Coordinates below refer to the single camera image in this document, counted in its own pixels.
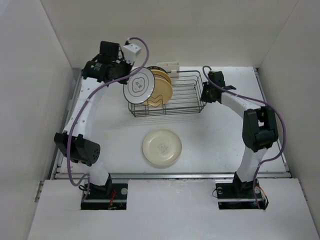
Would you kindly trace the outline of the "green rimmed plate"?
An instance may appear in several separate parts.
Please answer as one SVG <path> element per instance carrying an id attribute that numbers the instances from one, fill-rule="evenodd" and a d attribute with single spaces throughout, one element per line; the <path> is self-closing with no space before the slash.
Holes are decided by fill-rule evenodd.
<path id="1" fill-rule="evenodd" d="M 166 73 L 166 74 L 168 73 L 165 69 L 163 69 L 162 67 L 156 66 L 156 65 L 148 66 L 147 69 L 149 69 L 152 72 L 161 71 L 161 72 Z"/>

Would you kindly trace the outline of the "yellow plate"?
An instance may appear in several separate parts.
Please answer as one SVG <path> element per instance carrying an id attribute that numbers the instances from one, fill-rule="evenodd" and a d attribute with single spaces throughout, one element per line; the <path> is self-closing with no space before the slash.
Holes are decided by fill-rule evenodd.
<path id="1" fill-rule="evenodd" d="M 152 69 L 151 71 L 156 78 L 162 78 L 166 80 L 170 85 L 172 85 L 172 79 L 167 73 L 157 69 Z"/>
<path id="2" fill-rule="evenodd" d="M 156 77 L 154 90 L 148 100 L 143 104 L 156 108 L 160 105 L 166 104 L 172 98 L 172 95 L 172 85 L 166 80 Z"/>

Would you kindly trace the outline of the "cream plate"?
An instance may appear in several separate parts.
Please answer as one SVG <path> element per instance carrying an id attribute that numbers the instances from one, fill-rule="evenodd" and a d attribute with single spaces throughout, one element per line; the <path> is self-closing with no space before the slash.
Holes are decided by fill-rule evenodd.
<path id="1" fill-rule="evenodd" d="M 167 168 L 175 164 L 183 150 L 180 137 L 169 129 L 150 131 L 143 139 L 142 152 L 153 165 Z"/>

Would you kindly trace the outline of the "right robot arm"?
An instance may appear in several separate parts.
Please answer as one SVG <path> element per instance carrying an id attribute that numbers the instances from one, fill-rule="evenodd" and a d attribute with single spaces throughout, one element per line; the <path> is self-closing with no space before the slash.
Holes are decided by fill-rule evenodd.
<path id="1" fill-rule="evenodd" d="M 218 102 L 242 119 L 245 149 L 240 166 L 234 173 L 231 190 L 236 198 L 253 198 L 256 171 L 267 150 L 279 137 L 276 113 L 262 100 L 236 94 L 235 87 L 226 85 L 221 71 L 210 70 L 207 79 L 200 99 L 206 103 Z"/>

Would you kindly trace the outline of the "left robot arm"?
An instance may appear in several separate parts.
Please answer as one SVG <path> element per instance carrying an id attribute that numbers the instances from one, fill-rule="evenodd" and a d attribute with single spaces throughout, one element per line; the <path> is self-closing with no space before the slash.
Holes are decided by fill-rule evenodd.
<path id="1" fill-rule="evenodd" d="M 66 159 L 70 183 L 84 191 L 107 198 L 112 179 L 99 161 L 101 147 L 91 139 L 93 122 L 109 84 L 125 84 L 141 47 L 127 40 L 124 46 L 101 41 L 99 53 L 89 60 L 80 75 L 80 90 L 68 123 L 54 142 Z"/>

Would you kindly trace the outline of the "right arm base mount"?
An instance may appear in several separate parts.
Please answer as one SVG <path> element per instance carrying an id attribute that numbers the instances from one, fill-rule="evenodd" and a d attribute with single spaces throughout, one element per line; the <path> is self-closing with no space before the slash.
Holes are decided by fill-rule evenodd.
<path id="1" fill-rule="evenodd" d="M 268 197 L 259 185 L 249 187 L 244 193 L 237 193 L 232 182 L 216 182 L 215 189 L 219 210 L 266 210 Z"/>

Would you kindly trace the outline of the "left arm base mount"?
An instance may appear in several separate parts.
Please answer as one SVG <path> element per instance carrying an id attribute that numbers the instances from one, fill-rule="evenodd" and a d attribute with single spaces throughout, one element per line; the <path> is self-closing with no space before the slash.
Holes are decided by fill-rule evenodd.
<path id="1" fill-rule="evenodd" d="M 126 210 L 128 197 L 128 182 L 112 182 L 107 192 L 99 191 L 90 184 L 89 194 L 87 186 L 80 185 L 78 188 L 82 191 L 80 208 L 81 210 Z"/>

